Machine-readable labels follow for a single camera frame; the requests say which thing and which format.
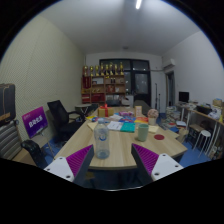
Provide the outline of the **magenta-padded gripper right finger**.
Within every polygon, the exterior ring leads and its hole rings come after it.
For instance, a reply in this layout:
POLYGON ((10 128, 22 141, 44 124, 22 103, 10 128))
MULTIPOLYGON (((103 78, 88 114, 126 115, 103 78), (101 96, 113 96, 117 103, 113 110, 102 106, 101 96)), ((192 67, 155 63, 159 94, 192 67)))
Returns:
POLYGON ((137 144, 132 144, 131 154, 137 164, 139 178, 143 185, 147 185, 182 169, 182 166, 168 154, 162 153, 158 155, 137 144))

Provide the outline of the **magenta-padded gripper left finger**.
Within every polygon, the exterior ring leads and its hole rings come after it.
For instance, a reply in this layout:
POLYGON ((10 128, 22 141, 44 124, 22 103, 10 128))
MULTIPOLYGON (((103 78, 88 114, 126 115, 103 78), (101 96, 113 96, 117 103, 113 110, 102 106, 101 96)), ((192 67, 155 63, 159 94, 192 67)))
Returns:
POLYGON ((58 157, 45 168, 45 171, 77 185, 82 185, 93 156, 94 147, 89 145, 68 157, 58 157))

